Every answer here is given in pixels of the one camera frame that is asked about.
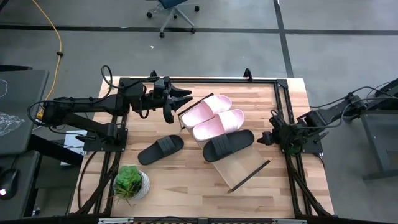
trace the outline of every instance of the wooden table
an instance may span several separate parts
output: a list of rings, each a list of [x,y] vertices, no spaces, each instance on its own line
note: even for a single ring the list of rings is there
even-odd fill
[[[114,77],[117,85],[120,77]],[[307,93],[301,78],[287,79],[294,116],[309,111]],[[180,111],[209,93],[226,95],[233,101],[233,107],[244,111],[245,122],[241,129],[250,129],[256,139],[272,126],[268,122],[270,110],[276,108],[274,87],[270,84],[227,84],[227,83],[176,83],[176,87],[193,92],[193,100]],[[103,82],[100,96],[107,92]],[[293,218],[287,169],[283,154],[278,146],[265,146],[254,143],[260,155],[271,160],[263,170],[249,179],[235,192],[227,193],[229,187],[211,163],[204,160],[202,151],[186,129],[181,131],[178,116],[174,124],[167,124],[162,110],[151,111],[147,119],[130,112],[127,119],[129,137],[120,167],[136,165],[150,178],[150,190],[142,200],[113,203],[112,216],[129,217],[211,217],[211,218]],[[96,113],[94,120],[100,123],[111,121],[111,115]],[[184,148],[149,166],[142,166],[137,155],[165,135],[178,134],[185,141]],[[97,153],[88,165],[81,187],[81,200],[84,203],[92,194],[100,179],[104,153]],[[303,165],[308,188],[324,208],[333,213],[333,207],[326,181],[325,171],[319,158],[303,154]],[[304,211],[301,190],[298,190],[300,208]],[[103,198],[108,195],[105,189]],[[73,198],[71,212],[77,210],[77,194]]]

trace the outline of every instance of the green plant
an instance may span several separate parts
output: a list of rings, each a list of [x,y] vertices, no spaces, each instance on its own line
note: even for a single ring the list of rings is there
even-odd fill
[[[135,196],[142,187],[142,177],[136,166],[123,166],[113,185],[115,196],[127,199]]]

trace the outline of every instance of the black slide sandal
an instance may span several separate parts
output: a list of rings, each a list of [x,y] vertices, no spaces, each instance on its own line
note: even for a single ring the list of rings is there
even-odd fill
[[[223,134],[206,143],[203,148],[203,157],[207,162],[215,162],[250,146],[253,142],[254,135],[250,130]]]
[[[184,141],[180,136],[170,135],[156,140],[148,148],[138,154],[138,161],[142,165],[149,165],[159,159],[178,152],[184,147]]]

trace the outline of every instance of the white pot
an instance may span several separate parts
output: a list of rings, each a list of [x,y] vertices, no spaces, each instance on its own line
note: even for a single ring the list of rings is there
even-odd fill
[[[145,197],[145,195],[148,194],[149,189],[150,189],[150,181],[148,176],[141,170],[138,171],[139,175],[141,175],[141,179],[142,179],[142,186],[141,189],[138,191],[137,194],[135,194],[133,197],[129,198],[128,200],[140,200],[143,197]]]

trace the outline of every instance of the chair base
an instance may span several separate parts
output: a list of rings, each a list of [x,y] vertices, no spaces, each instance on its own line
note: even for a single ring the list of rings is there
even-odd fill
[[[195,12],[198,12],[200,10],[198,4],[195,3],[186,3],[186,4],[179,4],[178,6],[171,7],[169,9],[164,9],[161,4],[158,4],[156,8],[149,9],[147,12],[147,17],[150,19],[152,18],[153,13],[158,13],[162,11],[169,11],[169,15],[167,16],[166,20],[164,21],[162,27],[160,28],[160,38],[164,38],[164,29],[166,28],[167,24],[169,24],[171,18],[173,17],[176,19],[178,16],[182,17],[182,19],[185,20],[188,24],[191,25],[191,33],[194,34],[196,32],[195,29],[195,24],[185,15],[179,6],[195,6]]]

